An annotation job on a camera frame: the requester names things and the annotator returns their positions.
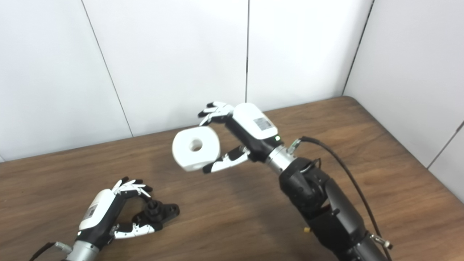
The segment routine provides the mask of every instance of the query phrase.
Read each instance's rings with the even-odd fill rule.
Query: black fingertip
[[[147,185],[145,185],[145,187],[143,187],[142,189],[143,189],[144,191],[146,191],[146,192],[152,192],[152,191],[153,191],[153,188],[150,187],[150,186],[147,186]]]
[[[202,111],[198,114],[198,118],[203,118],[206,115],[208,115],[208,113]]]
[[[214,162],[209,163],[206,166],[203,167],[203,174],[209,174],[211,173],[211,169],[213,168]]]

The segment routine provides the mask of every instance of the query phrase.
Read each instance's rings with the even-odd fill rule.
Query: label sticker
[[[88,218],[91,218],[93,216],[93,213],[95,212],[95,209],[97,208],[98,204],[95,204],[93,206],[90,206],[90,208],[87,210],[87,212],[84,215],[84,219],[86,220]]]
[[[256,123],[256,125],[258,125],[258,127],[259,127],[261,130],[263,130],[263,131],[272,128],[272,124],[271,124],[270,122],[268,122],[268,121],[266,120],[266,118],[264,118],[264,117],[263,117],[263,118],[254,119],[253,121],[254,121],[254,122]]]

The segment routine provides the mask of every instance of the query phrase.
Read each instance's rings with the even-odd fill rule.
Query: white fingertip
[[[146,191],[144,191],[143,189],[140,190],[140,192],[142,192],[142,194],[144,194],[145,196],[147,196],[148,198],[151,198],[150,194],[148,194]]]
[[[218,108],[216,107],[213,107],[213,108],[206,108],[203,110],[204,113],[211,113],[211,112],[215,112]]]
[[[206,116],[199,124],[199,126],[205,125],[206,122],[209,122],[211,119],[209,118],[209,115]]]
[[[121,184],[122,184],[122,180],[120,179],[120,180],[118,180],[118,182],[116,182],[116,184],[114,185],[114,188],[120,187]]]

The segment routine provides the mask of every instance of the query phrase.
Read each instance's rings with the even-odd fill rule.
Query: robotic hand
[[[205,117],[200,126],[224,123],[242,145],[206,165],[210,173],[240,164],[247,159],[267,164],[279,175],[281,190],[303,216],[319,242],[340,261],[387,261],[374,242],[384,248],[391,244],[366,230],[364,221],[335,181],[316,167],[318,160],[295,157],[302,141],[284,147],[274,124],[255,105],[232,107],[213,102],[198,114]]]
[[[198,117],[205,117],[200,126],[211,122],[224,123],[243,144],[203,167],[204,173],[223,170],[248,159],[265,163],[275,148],[283,148],[277,128],[254,104],[242,103],[234,108],[213,102]]]
[[[56,246],[68,255],[63,261],[93,261],[97,254],[114,239],[150,234],[163,229],[163,224],[179,215],[179,206],[153,200],[148,192],[153,189],[143,180],[119,180],[112,189],[100,191],[85,213],[73,247],[61,242],[48,243],[30,261],[51,246]],[[142,212],[132,218],[132,223],[115,224],[126,200],[142,198],[146,205]]]

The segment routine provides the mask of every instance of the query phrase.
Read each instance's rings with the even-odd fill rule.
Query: black robotic arm segment
[[[279,183],[319,242],[340,261],[387,261],[369,238],[361,215],[313,161],[295,159],[279,176]]]

